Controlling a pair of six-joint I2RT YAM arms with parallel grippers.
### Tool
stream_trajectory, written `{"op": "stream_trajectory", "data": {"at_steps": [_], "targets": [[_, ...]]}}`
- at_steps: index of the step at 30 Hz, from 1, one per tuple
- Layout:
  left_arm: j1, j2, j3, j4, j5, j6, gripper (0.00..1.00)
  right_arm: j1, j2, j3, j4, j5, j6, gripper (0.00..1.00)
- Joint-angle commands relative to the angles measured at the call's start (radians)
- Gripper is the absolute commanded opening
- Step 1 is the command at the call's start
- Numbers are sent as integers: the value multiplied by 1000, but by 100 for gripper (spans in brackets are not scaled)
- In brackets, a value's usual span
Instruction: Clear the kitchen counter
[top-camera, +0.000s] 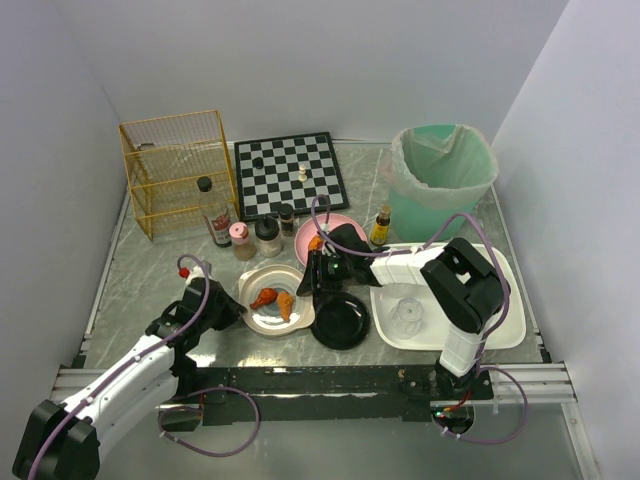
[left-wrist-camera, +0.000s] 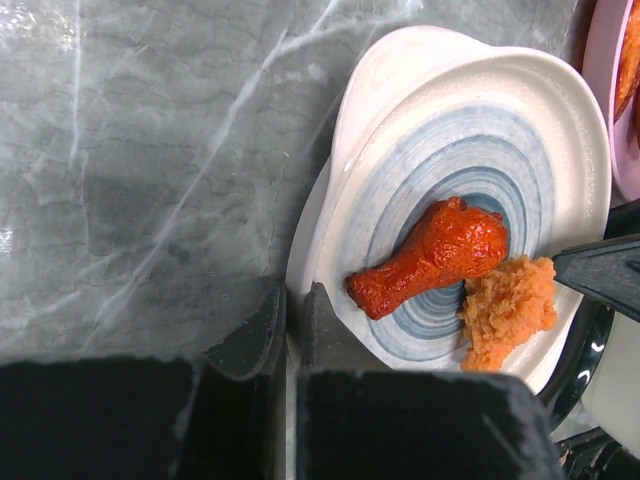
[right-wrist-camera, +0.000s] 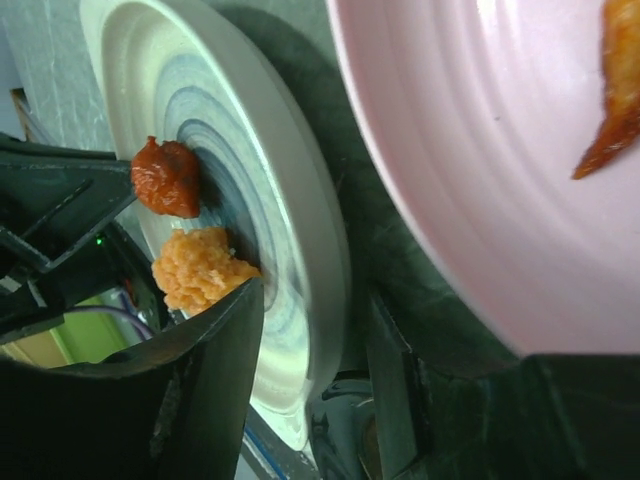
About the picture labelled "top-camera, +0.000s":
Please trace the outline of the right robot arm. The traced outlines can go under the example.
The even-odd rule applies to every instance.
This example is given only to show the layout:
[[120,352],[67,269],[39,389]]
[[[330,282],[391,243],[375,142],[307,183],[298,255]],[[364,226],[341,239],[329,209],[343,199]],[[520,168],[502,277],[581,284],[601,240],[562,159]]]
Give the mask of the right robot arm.
[[375,288],[394,285],[426,287],[435,298],[449,330],[435,364],[443,394],[471,389],[481,374],[479,361],[486,340],[504,321],[510,285],[493,249],[484,257],[469,241],[454,238],[442,247],[372,250],[355,229],[342,225],[323,236],[326,253],[312,250],[296,294],[313,296],[320,305],[341,293],[342,282]]

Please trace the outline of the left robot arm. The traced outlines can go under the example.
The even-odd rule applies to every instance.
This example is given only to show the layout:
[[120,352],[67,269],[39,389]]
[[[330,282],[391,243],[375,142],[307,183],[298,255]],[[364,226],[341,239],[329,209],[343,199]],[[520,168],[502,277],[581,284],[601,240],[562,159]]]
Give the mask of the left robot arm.
[[60,403],[32,411],[12,473],[19,479],[93,479],[102,460],[149,411],[195,390],[189,352],[203,333],[241,320],[244,306],[220,283],[196,276],[181,299],[153,320],[129,352],[98,379]]

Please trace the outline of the clear faceted glass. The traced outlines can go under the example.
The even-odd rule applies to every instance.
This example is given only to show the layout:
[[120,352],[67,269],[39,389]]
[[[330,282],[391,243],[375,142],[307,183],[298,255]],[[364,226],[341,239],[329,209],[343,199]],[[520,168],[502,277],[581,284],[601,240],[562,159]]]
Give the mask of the clear faceted glass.
[[415,298],[400,299],[392,309],[390,331],[394,337],[408,340],[415,337],[425,326],[425,310]]

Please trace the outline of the beige bowl with handles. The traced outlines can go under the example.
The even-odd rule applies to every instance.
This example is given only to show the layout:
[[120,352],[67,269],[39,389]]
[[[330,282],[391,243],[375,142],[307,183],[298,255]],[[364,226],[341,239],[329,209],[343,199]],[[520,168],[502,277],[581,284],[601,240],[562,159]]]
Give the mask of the beige bowl with handles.
[[[270,265],[244,273],[238,280],[238,302],[246,308],[245,325],[265,337],[282,337],[309,328],[315,319],[310,297],[301,297],[296,290],[303,274],[286,265]],[[259,294],[273,290],[277,298],[272,302],[252,307]]]

